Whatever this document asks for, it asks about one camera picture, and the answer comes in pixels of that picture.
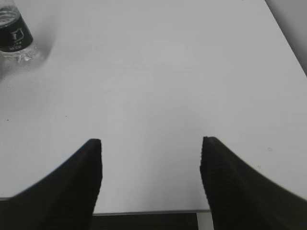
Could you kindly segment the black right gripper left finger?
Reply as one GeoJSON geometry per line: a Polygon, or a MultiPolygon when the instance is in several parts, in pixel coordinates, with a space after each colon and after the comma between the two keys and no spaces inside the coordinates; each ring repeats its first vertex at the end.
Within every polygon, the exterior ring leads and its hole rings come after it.
{"type": "Polygon", "coordinates": [[[48,176],[1,201],[2,230],[88,230],[102,182],[102,143],[88,140],[48,176]]]}

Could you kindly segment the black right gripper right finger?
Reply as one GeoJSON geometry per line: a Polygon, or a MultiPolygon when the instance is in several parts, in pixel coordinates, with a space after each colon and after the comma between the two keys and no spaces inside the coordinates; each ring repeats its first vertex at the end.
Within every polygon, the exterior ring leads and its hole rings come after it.
{"type": "Polygon", "coordinates": [[[216,230],[305,230],[307,202],[204,137],[200,174],[216,230]]]}

